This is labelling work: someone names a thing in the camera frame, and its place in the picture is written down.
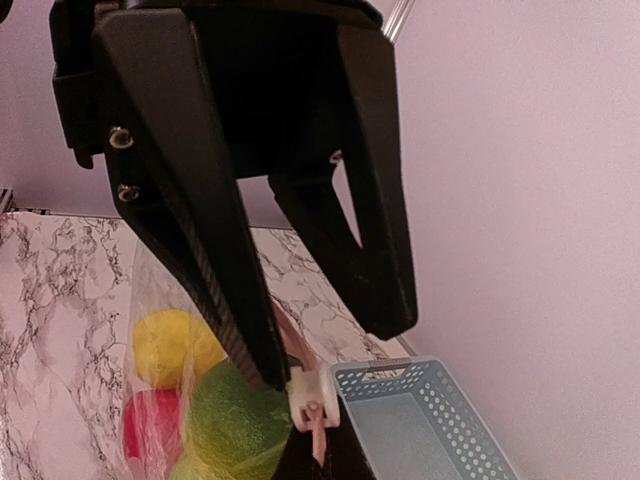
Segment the screw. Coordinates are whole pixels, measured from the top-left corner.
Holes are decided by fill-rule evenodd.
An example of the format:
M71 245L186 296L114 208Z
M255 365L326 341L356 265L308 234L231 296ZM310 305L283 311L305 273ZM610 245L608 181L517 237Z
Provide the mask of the screw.
M333 155L329 157L329 163L331 165L338 165L342 161L342 150L336 150Z
M133 185L118 185L118 198L121 202L133 202L140 196L140 187Z
M133 136L126 128L113 127L109 132L109 144L116 150L126 150L133 146Z

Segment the perforated basket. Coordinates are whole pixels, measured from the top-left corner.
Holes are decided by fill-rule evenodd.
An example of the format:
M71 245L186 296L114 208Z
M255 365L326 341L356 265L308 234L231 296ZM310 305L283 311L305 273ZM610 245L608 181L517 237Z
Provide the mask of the perforated basket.
M333 375L378 480L517 480L439 360L342 364Z

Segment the plastic bag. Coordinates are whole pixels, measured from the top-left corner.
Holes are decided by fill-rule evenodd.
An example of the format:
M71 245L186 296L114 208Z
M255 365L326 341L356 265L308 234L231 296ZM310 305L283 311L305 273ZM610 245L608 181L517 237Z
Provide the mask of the plastic bag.
M292 429L285 392L242 378L180 284L144 245L133 267L122 445L133 480L268 480ZM315 356L276 312L287 353Z

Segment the white marble backdrop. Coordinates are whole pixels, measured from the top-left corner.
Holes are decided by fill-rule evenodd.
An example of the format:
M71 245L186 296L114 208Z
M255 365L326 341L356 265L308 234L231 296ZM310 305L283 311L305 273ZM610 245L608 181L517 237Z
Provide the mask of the white marble backdrop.
M272 293L320 357L406 355L362 332L295 233L253 233ZM122 478L135 248L118 220L0 215L0 480Z

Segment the black mount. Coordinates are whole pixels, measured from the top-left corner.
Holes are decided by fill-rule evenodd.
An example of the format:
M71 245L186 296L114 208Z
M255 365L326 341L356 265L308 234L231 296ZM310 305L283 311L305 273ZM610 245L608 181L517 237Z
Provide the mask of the black mount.
M78 163L256 385L289 378L236 185L276 201L366 332L417 319L393 46L367 3L57 0L54 88ZM332 186L340 151L362 246Z

